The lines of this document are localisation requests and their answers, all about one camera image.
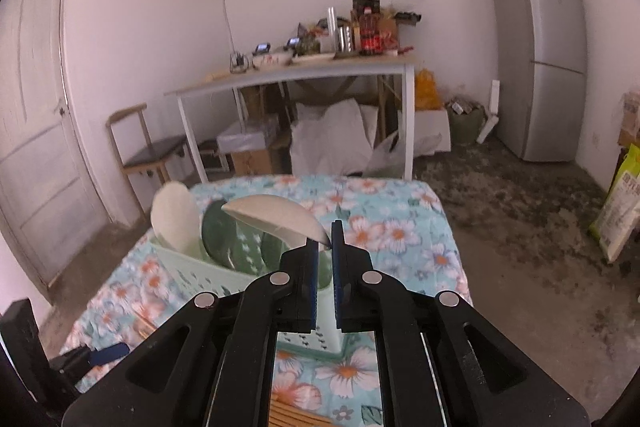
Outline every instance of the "light green plastic basket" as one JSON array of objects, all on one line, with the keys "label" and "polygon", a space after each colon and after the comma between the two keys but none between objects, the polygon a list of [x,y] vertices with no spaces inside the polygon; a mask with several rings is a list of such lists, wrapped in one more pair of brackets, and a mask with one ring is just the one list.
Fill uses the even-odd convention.
[{"label": "light green plastic basket", "polygon": [[[206,263],[165,248],[155,237],[151,238],[151,244],[167,272],[188,299],[203,291],[212,292],[220,297],[231,295],[244,291],[256,279],[252,275]],[[330,359],[342,356],[343,340],[344,334],[335,327],[333,280],[329,286],[318,292],[318,318],[314,331],[309,334],[278,333],[279,347],[301,354],[310,349],[317,353],[307,355],[316,357],[322,354],[323,358]]]}]

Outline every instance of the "door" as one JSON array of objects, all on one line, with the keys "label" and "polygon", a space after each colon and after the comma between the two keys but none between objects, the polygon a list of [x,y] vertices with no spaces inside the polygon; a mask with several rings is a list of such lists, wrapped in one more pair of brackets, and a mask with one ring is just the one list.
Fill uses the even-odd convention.
[{"label": "door", "polygon": [[523,155],[532,162],[575,160],[582,127],[586,79],[543,64],[534,69],[529,134]]},{"label": "door", "polygon": [[66,105],[61,4],[0,2],[0,208],[46,284],[108,222]]},{"label": "door", "polygon": [[587,33],[582,0],[531,0],[534,61],[586,72]]}]

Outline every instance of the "refrigerator door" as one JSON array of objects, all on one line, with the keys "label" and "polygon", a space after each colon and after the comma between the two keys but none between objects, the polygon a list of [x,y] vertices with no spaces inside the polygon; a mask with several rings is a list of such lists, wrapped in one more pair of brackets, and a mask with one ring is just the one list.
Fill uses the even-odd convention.
[{"label": "refrigerator door", "polygon": [[587,36],[582,0],[531,0],[534,61],[586,73]]},{"label": "refrigerator door", "polygon": [[535,65],[529,129],[522,159],[533,162],[575,159],[585,94],[586,80],[582,73]]}]

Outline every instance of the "orange bag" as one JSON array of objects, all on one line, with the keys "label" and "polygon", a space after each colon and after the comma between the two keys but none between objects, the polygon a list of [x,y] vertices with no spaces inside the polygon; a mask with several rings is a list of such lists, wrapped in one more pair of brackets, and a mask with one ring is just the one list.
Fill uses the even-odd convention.
[{"label": "orange bag", "polygon": [[443,107],[433,73],[429,70],[418,71],[415,75],[416,110],[437,110]]}]

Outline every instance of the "plastic container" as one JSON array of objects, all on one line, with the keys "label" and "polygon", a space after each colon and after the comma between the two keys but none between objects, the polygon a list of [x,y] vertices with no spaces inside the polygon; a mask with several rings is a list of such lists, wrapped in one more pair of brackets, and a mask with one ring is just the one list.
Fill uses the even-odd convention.
[{"label": "plastic container", "polygon": [[[184,296],[193,298],[209,291],[224,297],[244,291],[256,278],[200,259],[188,257],[161,246],[151,238],[162,265],[174,278]],[[318,318],[316,329],[308,334],[278,333],[280,347],[293,352],[313,350],[315,358],[341,359],[344,334],[335,327],[334,284],[318,292]]]},{"label": "plastic container", "polygon": [[234,122],[218,135],[221,154],[267,149],[278,134],[278,115],[268,114],[263,120],[249,120],[244,124]]}]

